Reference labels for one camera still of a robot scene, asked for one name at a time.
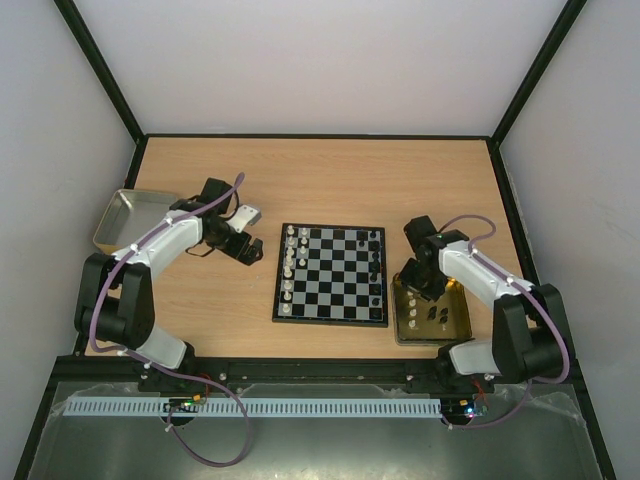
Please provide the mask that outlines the black white chess board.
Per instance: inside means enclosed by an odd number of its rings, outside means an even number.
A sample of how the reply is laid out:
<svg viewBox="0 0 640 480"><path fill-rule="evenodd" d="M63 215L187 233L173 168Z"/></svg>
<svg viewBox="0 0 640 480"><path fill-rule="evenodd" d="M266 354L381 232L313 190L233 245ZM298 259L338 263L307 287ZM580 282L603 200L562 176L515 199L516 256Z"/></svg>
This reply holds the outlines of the black white chess board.
<svg viewBox="0 0 640 480"><path fill-rule="evenodd" d="M364 248L357 233L368 232ZM379 232L377 240L369 232ZM386 328L385 229L285 223L281 229L272 320Z"/></svg>

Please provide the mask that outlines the gold metal tin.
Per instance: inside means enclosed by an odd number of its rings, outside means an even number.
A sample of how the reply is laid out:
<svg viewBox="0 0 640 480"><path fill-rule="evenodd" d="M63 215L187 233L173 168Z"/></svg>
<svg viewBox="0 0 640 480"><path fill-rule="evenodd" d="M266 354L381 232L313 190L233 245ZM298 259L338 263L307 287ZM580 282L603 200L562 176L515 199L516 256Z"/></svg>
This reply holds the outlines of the gold metal tin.
<svg viewBox="0 0 640 480"><path fill-rule="evenodd" d="M465 289L457 280L449 278L445 293L438 300L427 300L403 286L395 275L392 298L399 345L444 346L472 338ZM410 320L416 321L415 330L409 328Z"/></svg>

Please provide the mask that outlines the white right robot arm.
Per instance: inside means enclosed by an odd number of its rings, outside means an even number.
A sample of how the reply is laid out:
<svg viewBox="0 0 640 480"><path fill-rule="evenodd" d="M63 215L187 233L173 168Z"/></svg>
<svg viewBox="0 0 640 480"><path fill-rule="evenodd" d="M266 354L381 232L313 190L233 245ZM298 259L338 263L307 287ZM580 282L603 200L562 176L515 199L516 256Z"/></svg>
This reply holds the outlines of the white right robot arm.
<svg viewBox="0 0 640 480"><path fill-rule="evenodd" d="M496 224L477 214L459 215L436 227L424 215L404 233L413 251L399 274L401 284L437 301L455 280L492 313L492 337L442 347L436 379L455 392L473 375L508 383L560 384L569 376L573 347L562 296L550 284L537 285L503 268L478 249Z"/></svg>

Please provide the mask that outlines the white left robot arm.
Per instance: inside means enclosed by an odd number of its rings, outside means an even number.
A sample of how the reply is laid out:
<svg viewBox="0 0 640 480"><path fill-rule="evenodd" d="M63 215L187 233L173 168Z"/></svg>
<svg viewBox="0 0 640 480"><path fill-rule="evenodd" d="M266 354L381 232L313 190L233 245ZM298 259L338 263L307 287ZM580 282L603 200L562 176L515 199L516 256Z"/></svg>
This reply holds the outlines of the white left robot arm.
<svg viewBox="0 0 640 480"><path fill-rule="evenodd" d="M190 345L156 324L153 284L179 256L205 244L251 266L263 242L246 231L261 218L243 205L239 173L232 184L209 178L200 194L176 201L150 231L111 254L90 255L83 266L74 325L96 353L115 351L177 371Z"/></svg>

